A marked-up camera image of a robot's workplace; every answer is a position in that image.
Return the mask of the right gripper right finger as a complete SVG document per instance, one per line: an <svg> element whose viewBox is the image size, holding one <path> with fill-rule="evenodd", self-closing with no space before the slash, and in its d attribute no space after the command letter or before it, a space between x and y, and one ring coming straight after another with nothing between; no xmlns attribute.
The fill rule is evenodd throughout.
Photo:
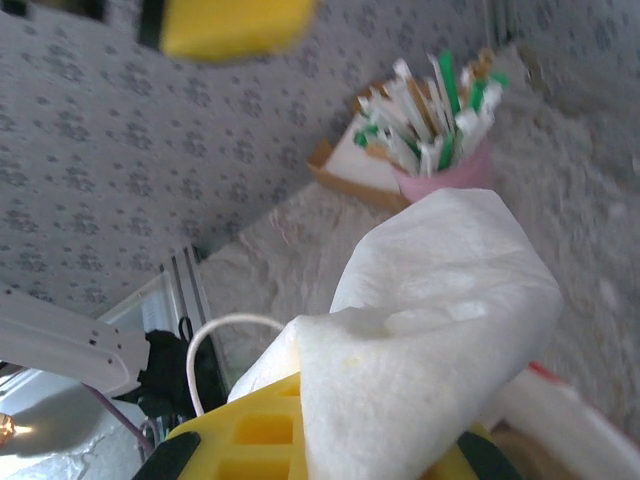
<svg viewBox="0 0 640 480"><path fill-rule="evenodd" d="M474 423L425 473L428 480L513 480L522 476L494 443L488 430Z"/></svg>

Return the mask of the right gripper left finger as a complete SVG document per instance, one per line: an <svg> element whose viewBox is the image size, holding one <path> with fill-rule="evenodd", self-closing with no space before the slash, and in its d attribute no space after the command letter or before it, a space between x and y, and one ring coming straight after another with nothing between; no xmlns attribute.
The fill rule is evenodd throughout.
<svg viewBox="0 0 640 480"><path fill-rule="evenodd" d="M134 477L304 479L300 376L288 376L179 425Z"/></svg>

